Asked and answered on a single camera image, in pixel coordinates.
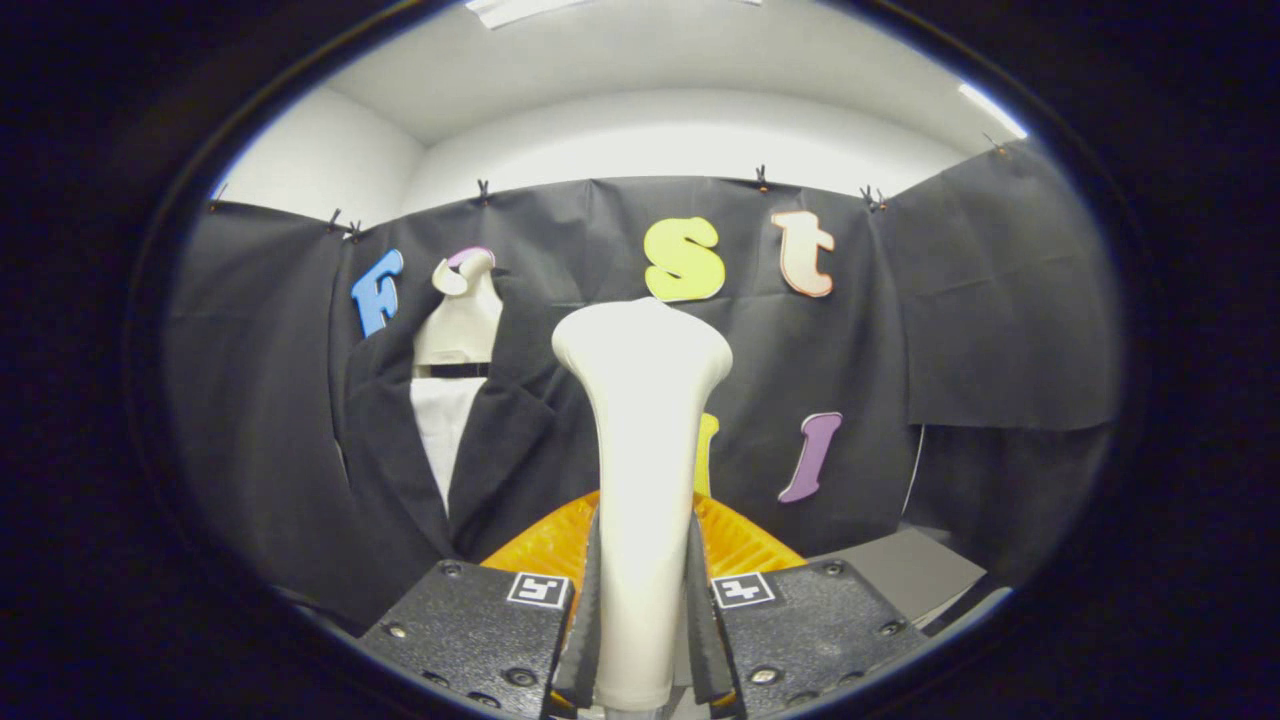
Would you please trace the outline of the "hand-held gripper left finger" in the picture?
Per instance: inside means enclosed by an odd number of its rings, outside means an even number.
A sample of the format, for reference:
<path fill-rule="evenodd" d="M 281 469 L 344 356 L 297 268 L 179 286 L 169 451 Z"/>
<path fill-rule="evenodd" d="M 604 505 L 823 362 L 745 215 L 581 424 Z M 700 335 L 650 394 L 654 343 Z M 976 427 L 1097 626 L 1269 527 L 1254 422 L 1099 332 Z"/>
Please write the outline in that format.
<path fill-rule="evenodd" d="M 577 498 L 481 562 L 438 562 L 358 647 L 479 714 L 577 717 L 602 648 L 598 505 Z"/>

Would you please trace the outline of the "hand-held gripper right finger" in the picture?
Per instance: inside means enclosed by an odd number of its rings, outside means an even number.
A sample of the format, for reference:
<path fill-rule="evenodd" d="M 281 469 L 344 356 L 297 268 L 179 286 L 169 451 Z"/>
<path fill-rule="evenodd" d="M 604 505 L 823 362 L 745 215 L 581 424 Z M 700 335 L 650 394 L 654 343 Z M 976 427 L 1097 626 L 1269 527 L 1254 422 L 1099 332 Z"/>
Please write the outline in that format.
<path fill-rule="evenodd" d="M 806 561 L 744 515 L 692 500 L 687 647 L 713 719 L 765 719 L 864 684 L 925 637 L 850 562 Z"/>

